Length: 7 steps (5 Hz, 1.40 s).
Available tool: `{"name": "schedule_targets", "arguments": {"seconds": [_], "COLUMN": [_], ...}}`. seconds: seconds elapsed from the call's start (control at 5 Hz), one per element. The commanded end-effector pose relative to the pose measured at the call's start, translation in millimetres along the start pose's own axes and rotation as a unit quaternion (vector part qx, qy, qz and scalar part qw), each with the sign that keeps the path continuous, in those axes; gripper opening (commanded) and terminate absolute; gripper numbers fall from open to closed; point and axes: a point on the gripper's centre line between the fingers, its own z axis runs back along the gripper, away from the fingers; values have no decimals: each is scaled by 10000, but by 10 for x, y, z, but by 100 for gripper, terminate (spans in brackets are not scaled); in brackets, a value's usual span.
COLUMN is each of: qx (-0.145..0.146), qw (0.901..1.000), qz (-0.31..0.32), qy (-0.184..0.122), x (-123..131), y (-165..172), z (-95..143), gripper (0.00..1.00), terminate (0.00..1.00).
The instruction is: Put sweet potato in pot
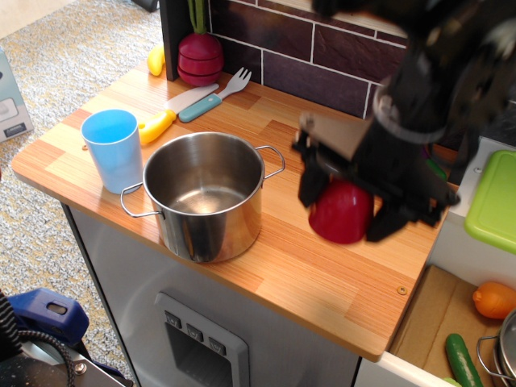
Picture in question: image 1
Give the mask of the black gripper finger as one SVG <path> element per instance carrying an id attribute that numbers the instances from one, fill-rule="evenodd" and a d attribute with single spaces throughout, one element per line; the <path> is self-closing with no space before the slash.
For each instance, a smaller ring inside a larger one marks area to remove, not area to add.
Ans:
<path id="1" fill-rule="evenodd" d="M 298 198 L 305 208 L 317 202 L 331 181 L 331 170 L 323 156 L 311 155 L 304 159 Z"/>
<path id="2" fill-rule="evenodd" d="M 368 242 L 380 242 L 400 231 L 409 222 L 417 222 L 417 214 L 404 202 L 383 201 L 381 208 L 374 215 L 368 230 Z"/>

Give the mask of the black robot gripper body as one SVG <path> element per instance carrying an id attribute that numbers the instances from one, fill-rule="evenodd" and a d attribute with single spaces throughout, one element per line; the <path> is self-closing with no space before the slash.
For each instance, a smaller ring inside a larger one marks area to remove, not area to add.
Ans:
<path id="1" fill-rule="evenodd" d="M 382 201 L 404 202 L 418 221 L 435 225 L 460 196 L 426 165 L 422 147 L 447 134 L 454 101 L 449 83 L 395 77 L 376 91 L 367 122 L 302 113 L 293 148 L 302 162 L 323 156 L 331 181 L 350 181 Z"/>

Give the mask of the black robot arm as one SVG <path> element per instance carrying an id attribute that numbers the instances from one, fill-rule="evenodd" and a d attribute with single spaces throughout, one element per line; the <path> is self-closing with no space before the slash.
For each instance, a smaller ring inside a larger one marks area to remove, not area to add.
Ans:
<path id="1" fill-rule="evenodd" d="M 325 18 L 367 12 L 407 35 L 397 71 L 374 95 L 366 127 L 304 114 L 293 148 L 305 165 L 298 196 L 312 207 L 341 178 L 378 196 L 366 238 L 378 242 L 421 221 L 435 225 L 459 195 L 424 160 L 422 150 L 465 131 L 467 158 L 506 108 L 515 81 L 512 1 L 315 1 Z"/>

